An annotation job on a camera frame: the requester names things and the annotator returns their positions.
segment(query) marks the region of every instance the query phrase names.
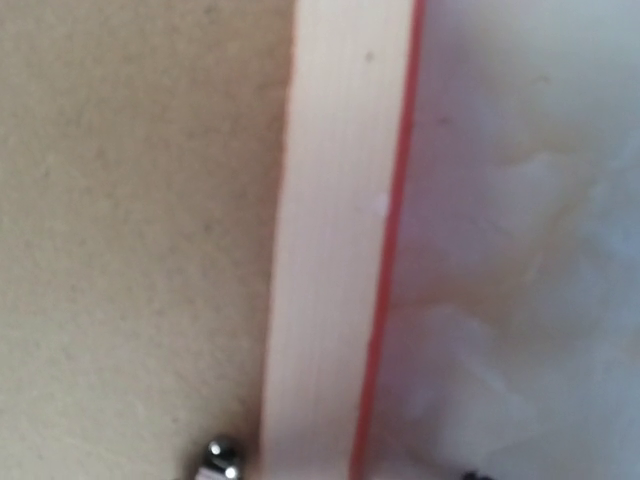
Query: cardboard surface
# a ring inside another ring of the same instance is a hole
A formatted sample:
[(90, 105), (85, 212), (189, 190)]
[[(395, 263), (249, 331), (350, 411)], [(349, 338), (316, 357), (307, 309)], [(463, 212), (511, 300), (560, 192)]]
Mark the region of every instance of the cardboard surface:
[(253, 440), (291, 0), (0, 5), (0, 477)]

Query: wrinkled surface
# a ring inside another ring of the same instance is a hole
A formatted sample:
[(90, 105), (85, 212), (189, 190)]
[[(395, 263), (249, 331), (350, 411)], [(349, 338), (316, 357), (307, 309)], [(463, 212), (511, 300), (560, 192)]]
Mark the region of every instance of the wrinkled surface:
[(372, 478), (640, 478), (639, 22), (430, 0)]

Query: red edge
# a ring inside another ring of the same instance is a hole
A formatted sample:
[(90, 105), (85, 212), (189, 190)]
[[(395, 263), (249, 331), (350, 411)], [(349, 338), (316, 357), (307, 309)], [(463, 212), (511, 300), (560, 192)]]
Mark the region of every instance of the red edge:
[(396, 147), (396, 167), (391, 184), (391, 208), (387, 218), (385, 239), (382, 247), (382, 264), (378, 280), (377, 304), (373, 318), (373, 329), (369, 340), (367, 366), (360, 397), (360, 414), (353, 441), (349, 478), (359, 480), (364, 474), (364, 460), (367, 449), (367, 438), (373, 416), (376, 381), (382, 353), (384, 327), (389, 311), (391, 297), (391, 276), (395, 260), (398, 227), (404, 184), (411, 147), (411, 133), (413, 130), (413, 115), (418, 87), (418, 69), (420, 66), (420, 45), (422, 27), (426, 11), (427, 0), (415, 0), (411, 37), (409, 40), (409, 61), (405, 78), (405, 97), (403, 101), (400, 127), (398, 130), (398, 145)]

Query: wooden frame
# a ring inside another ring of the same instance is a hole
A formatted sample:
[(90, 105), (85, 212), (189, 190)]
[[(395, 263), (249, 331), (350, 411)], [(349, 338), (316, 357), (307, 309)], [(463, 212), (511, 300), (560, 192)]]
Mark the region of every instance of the wooden frame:
[(297, 2), (263, 479), (361, 474), (423, 9), (423, 0)]

